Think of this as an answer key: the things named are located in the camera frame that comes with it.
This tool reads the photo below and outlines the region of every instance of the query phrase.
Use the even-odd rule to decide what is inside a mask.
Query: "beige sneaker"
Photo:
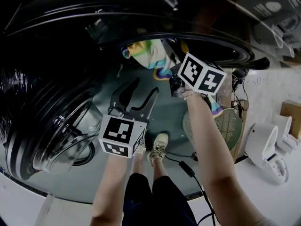
[[[154,145],[152,146],[152,150],[147,155],[147,159],[152,165],[152,161],[154,159],[162,160],[166,153],[164,153],[165,148],[168,144],[168,134],[167,133],[159,133],[154,141]]]
[[[145,140],[143,140],[141,144],[137,147],[136,151],[134,152],[134,155],[135,153],[140,153],[143,155],[145,151],[146,151]]]

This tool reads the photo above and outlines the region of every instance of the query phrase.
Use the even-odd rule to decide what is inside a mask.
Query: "forearm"
[[[94,222],[120,225],[124,197],[124,184],[127,171],[127,158],[110,155],[97,190],[91,225]]]
[[[233,159],[209,106],[199,94],[187,97],[187,104],[203,185],[234,176]]]

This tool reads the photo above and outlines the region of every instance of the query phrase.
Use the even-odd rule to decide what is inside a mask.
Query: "white cube with black markers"
[[[195,92],[215,95],[227,74],[218,66],[187,53],[178,76]]]
[[[104,115],[98,140],[104,152],[131,158],[144,140],[147,123]]]

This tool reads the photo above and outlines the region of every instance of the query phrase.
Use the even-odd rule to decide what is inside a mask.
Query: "person's left arm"
[[[90,226],[120,226],[127,158],[110,155],[93,202]]]

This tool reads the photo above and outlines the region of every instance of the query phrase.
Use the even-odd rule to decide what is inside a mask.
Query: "white appliance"
[[[276,151],[278,126],[254,124],[246,142],[246,154],[251,161],[278,184],[288,180],[284,158]]]
[[[286,153],[291,153],[299,145],[299,141],[289,134],[292,117],[275,114],[273,117],[273,124],[278,126],[277,146]]]

